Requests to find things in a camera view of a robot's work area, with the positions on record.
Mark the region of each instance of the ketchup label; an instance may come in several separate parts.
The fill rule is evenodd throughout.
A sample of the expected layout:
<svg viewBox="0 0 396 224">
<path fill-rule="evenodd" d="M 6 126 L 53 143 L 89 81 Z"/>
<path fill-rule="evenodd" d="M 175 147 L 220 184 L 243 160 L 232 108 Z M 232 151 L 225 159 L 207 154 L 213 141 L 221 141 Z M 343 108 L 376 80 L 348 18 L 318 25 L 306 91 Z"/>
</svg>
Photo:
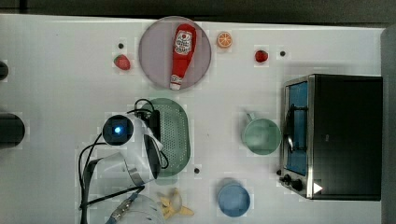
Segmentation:
<svg viewBox="0 0 396 224">
<path fill-rule="evenodd" d="M 191 32 L 178 31 L 175 39 L 175 52 L 187 55 L 191 51 Z"/>
</svg>

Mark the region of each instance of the white tabletop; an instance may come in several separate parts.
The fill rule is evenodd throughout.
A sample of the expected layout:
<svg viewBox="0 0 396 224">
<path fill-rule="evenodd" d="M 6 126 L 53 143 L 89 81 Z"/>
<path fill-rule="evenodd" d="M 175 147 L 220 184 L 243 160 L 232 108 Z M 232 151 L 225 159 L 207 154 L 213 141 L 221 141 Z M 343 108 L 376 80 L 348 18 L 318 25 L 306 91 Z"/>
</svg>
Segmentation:
<svg viewBox="0 0 396 224">
<path fill-rule="evenodd" d="M 142 97 L 178 102 L 190 122 L 191 160 L 176 184 L 150 182 L 144 190 L 158 202 L 158 193 L 180 189 L 195 215 L 167 223 L 380 223 L 380 202 L 309 201 L 281 187 L 279 150 L 254 155 L 240 135 L 247 111 L 280 123 L 285 81 L 313 73 L 380 76 L 382 29 L 198 22 L 213 44 L 211 66 L 193 88 L 169 91 L 154 87 L 137 60 L 139 39 L 153 22 L 0 15 L 0 60 L 10 68 L 0 109 L 20 115 L 30 131 L 21 146 L 0 151 L 0 223 L 79 223 L 78 153 L 106 113 L 124 112 Z M 220 31 L 234 40 L 225 52 L 215 45 Z M 264 65 L 255 64 L 256 49 L 269 52 Z M 134 59 L 131 71 L 112 64 L 119 52 Z M 241 181 L 253 199 L 243 217 L 218 209 L 226 177 Z"/>
</svg>

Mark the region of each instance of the banana peel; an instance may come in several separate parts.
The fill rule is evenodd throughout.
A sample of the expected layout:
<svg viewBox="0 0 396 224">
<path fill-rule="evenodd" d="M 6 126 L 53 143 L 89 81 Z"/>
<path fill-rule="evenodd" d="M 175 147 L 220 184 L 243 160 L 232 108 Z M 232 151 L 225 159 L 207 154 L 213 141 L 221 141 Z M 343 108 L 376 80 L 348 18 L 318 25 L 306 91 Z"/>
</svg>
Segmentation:
<svg viewBox="0 0 396 224">
<path fill-rule="evenodd" d="M 190 208 L 182 205 L 182 200 L 178 189 L 174 189 L 174 192 L 170 198 L 161 197 L 161 203 L 163 204 L 163 217 L 168 219 L 175 214 L 181 214 L 183 216 L 193 216 L 194 212 Z"/>
</svg>

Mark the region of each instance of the red strawberry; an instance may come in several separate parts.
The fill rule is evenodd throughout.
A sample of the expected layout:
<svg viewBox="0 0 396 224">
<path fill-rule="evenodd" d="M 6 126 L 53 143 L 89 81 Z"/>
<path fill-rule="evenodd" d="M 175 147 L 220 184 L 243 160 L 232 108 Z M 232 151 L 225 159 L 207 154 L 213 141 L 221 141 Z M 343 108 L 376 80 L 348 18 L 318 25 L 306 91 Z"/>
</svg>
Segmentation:
<svg viewBox="0 0 396 224">
<path fill-rule="evenodd" d="M 268 53 L 265 52 L 264 50 L 258 50 L 256 52 L 255 57 L 256 57 L 256 62 L 263 63 L 268 60 Z"/>
<path fill-rule="evenodd" d="M 128 58 L 123 54 L 120 54 L 116 57 L 116 59 L 114 59 L 114 64 L 122 70 L 129 70 L 131 68 L 131 63 L 129 62 Z"/>
</svg>

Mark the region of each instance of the blue bowl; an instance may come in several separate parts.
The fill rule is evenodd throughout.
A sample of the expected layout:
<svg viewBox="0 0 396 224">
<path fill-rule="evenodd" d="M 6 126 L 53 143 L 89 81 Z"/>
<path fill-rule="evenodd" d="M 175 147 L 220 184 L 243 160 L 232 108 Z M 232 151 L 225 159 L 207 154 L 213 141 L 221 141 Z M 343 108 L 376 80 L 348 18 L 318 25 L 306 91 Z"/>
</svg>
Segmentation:
<svg viewBox="0 0 396 224">
<path fill-rule="evenodd" d="M 219 193 L 219 207 L 229 217 L 240 217 L 250 207 L 250 196 L 239 184 L 226 185 Z"/>
</svg>

